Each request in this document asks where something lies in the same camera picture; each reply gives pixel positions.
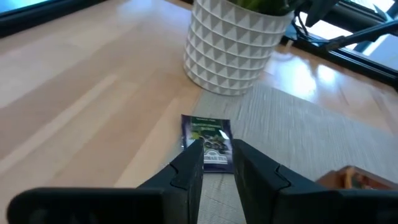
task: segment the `textured ceramic pot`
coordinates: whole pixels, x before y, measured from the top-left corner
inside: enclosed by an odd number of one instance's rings
[[[227,0],[196,0],[183,55],[187,75],[223,94],[247,92],[293,19],[243,9]]]

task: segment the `purple tea packet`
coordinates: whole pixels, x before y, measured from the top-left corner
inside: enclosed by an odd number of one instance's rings
[[[205,172],[233,173],[232,133],[228,119],[182,115],[182,144],[186,149],[196,139],[203,140]]]

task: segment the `green plant leaves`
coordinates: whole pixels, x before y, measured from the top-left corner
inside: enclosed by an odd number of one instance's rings
[[[230,2],[250,11],[270,16],[284,16],[303,4],[306,0],[230,0]]]

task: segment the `wooden table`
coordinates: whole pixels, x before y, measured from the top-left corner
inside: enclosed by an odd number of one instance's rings
[[[107,1],[0,40],[1,213],[32,187],[135,187],[158,170],[202,91],[182,68],[181,5]]]

